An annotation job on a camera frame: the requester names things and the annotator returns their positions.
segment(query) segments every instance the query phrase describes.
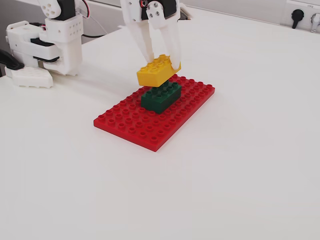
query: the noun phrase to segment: white robot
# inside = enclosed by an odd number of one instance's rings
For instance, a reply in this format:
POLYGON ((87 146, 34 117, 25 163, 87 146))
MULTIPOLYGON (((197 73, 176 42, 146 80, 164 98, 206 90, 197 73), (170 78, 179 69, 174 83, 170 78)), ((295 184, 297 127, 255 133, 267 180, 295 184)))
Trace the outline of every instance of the white robot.
POLYGON ((75 0, 38 2, 47 16, 45 26, 21 21, 6 29, 11 54, 24 68, 6 67, 5 72, 18 86, 50 88, 53 79, 48 70, 62 75, 77 74, 82 62, 83 15, 76 12, 75 0))
MULTIPOLYGON (((120 0, 124 21, 148 63, 154 60, 149 24, 160 29, 172 68, 180 66, 181 47, 178 20, 182 13, 189 19, 186 6, 179 0, 120 0)), ((35 26, 27 21, 11 24, 6 29, 6 41, 17 60, 5 68, 6 75, 18 86, 53 86, 48 70, 62 75, 76 75, 82 62, 81 35, 83 17, 90 16, 85 0, 38 0, 47 16, 45 25, 35 26), (85 14, 79 7, 85 3, 85 14)))
POLYGON ((123 18, 134 40, 148 63, 155 56, 152 49, 149 24, 161 31, 169 52, 172 68, 180 66, 181 47, 178 20, 181 17, 179 0, 120 0, 123 18))

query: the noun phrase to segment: yellow lego brick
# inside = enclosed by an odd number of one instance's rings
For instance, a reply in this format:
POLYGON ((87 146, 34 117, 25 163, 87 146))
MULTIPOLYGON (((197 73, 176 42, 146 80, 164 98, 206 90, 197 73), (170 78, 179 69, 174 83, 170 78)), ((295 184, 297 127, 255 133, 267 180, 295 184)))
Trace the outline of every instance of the yellow lego brick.
POLYGON ((170 57, 162 54, 159 58, 142 67, 136 74, 140 86, 160 87, 165 81, 171 78, 181 69, 181 63, 178 70, 171 66, 170 57))

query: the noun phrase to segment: power socket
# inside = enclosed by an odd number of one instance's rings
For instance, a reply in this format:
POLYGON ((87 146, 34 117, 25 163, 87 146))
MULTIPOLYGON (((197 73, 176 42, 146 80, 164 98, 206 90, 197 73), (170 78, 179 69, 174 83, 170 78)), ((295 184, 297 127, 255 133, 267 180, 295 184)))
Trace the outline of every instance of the power socket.
POLYGON ((294 21, 292 20, 292 13, 294 10, 300 9, 304 12, 304 18, 298 23, 297 29, 302 29, 311 32, 312 23, 311 18, 314 14, 320 14, 320 6, 305 2, 287 0, 285 10, 283 12, 281 25, 292 28, 294 21))

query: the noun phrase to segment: table surface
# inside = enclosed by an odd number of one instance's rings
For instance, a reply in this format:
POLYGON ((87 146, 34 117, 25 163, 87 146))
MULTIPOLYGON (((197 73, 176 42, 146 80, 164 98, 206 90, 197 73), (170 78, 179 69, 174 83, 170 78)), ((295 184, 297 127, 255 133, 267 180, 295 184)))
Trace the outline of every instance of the table surface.
POLYGON ((139 88, 126 28, 51 89, 0 78, 0 239, 320 238, 320 35, 193 14, 179 75, 216 91, 156 153, 93 126, 139 88))

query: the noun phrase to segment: green lego brick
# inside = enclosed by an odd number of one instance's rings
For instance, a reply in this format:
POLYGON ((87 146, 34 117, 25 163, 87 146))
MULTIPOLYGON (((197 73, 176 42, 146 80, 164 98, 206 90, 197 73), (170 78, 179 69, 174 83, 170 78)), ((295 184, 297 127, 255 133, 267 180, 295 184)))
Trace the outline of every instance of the green lego brick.
POLYGON ((181 97, 181 88, 177 82, 167 80, 141 96, 141 107, 161 114, 181 97))

